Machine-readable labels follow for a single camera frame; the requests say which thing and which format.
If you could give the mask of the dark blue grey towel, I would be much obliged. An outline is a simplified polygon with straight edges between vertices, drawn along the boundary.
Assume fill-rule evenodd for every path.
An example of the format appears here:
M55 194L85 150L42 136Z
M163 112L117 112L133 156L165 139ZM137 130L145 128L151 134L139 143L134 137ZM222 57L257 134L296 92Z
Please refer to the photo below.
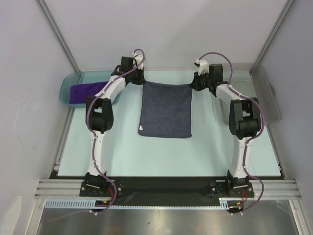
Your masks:
M170 139L192 137L191 101L189 84L147 81L142 88L139 135Z

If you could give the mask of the purple towel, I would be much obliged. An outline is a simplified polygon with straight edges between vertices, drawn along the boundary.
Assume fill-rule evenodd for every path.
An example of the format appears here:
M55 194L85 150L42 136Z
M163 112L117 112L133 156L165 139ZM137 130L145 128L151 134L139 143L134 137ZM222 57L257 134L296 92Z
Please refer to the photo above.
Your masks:
M69 103L84 104L89 96L95 96L108 82L96 82L71 86Z

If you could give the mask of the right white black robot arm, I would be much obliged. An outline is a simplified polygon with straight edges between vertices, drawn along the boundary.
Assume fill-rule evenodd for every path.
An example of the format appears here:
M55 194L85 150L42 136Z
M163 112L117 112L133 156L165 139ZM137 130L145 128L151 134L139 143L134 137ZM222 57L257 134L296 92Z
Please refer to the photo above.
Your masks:
M208 89L215 97L223 101L228 110L228 127L232 134L233 157L221 194L230 197L252 198L254 191L247 171L252 142L263 131L263 117L257 98L246 97L235 90L230 82L223 78L221 64L208 64L205 60L195 62L198 71L190 84L199 92Z

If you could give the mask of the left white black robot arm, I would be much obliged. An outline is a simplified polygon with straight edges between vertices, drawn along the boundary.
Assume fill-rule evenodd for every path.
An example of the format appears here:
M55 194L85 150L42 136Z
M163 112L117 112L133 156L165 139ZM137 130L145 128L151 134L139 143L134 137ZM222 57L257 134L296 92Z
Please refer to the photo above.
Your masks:
M91 134L91 162L81 186L81 195L103 196L112 190L106 179L106 169L101 169L101 155L106 133L114 122L112 103L129 83L142 85L144 55L121 58L121 64L112 72L108 83L86 101L86 125Z

